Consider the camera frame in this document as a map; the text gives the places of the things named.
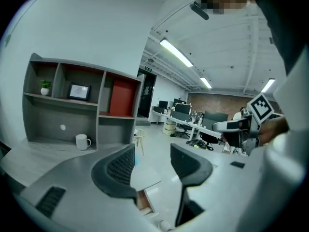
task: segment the door frame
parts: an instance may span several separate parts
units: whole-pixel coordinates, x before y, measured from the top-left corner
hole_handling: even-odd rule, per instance
[[[148,113],[147,113],[147,118],[149,118],[149,114],[150,114],[150,110],[151,110],[151,103],[152,103],[152,101],[153,101],[153,94],[154,94],[154,88],[155,88],[155,82],[156,82],[156,75],[153,74],[153,73],[151,73],[151,72],[149,72],[149,71],[147,71],[147,70],[145,70],[145,69],[142,69],[142,68],[139,68],[138,72],[141,72],[141,73],[143,73],[143,74],[145,74],[145,75],[152,75],[152,76],[154,77],[154,87],[153,87],[153,89],[152,89],[152,91],[151,91],[151,95],[150,95],[150,105],[149,105],[149,110],[148,110]]]

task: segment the white ceiling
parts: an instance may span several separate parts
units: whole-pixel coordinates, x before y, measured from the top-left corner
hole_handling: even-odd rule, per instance
[[[255,96],[269,78],[276,82],[270,98],[285,79],[283,61],[270,43],[270,29],[256,5],[204,20],[190,10],[194,0],[162,0],[159,17],[141,59],[156,74],[192,92]],[[188,68],[158,42],[166,37],[194,64]],[[213,89],[200,81],[206,77]]]

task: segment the exit sign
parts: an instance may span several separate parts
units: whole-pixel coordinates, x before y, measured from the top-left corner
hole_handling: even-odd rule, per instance
[[[153,69],[148,68],[147,66],[145,66],[145,70],[151,72]]]

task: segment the brown wall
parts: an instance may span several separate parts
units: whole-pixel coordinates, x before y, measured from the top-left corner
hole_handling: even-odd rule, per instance
[[[232,119],[234,114],[239,112],[242,106],[246,107],[251,98],[189,93],[188,103],[191,103],[192,110],[205,112],[219,112],[228,114],[228,119]],[[281,110],[276,102],[270,102],[276,113],[281,114]]]

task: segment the picture frame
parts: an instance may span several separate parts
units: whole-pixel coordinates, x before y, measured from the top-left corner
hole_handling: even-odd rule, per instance
[[[67,98],[87,101],[89,100],[91,85],[87,84],[79,84],[79,83],[71,83]]]

